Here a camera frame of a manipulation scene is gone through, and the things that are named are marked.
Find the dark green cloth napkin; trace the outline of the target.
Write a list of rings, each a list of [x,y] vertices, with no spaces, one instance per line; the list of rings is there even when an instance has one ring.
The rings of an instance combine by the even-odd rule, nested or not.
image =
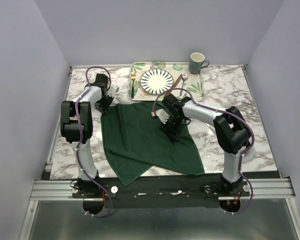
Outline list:
[[[117,104],[100,117],[106,159],[124,186],[156,166],[185,175],[204,174],[199,151],[187,127],[176,139],[151,116],[152,102]]]

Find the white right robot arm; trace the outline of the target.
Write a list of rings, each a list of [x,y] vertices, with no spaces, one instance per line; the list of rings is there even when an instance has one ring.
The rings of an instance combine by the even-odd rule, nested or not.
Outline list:
[[[217,109],[195,102],[191,96],[177,99],[166,95],[165,109],[152,110],[152,117],[161,121],[160,129],[175,139],[188,121],[194,119],[214,128],[219,146],[224,151],[224,168],[220,177],[220,191],[231,196],[243,181],[241,170],[244,156],[253,148],[255,137],[237,107]]]

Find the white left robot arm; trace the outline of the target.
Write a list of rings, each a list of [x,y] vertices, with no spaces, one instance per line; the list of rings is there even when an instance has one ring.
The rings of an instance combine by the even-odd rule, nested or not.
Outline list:
[[[98,73],[93,83],[73,100],[61,103],[60,133],[70,144],[78,165],[78,179],[87,181],[83,191],[91,198],[97,197],[101,185],[94,181],[99,173],[94,164],[90,140],[93,135],[92,108],[106,113],[114,100],[118,87],[111,86],[110,78]]]

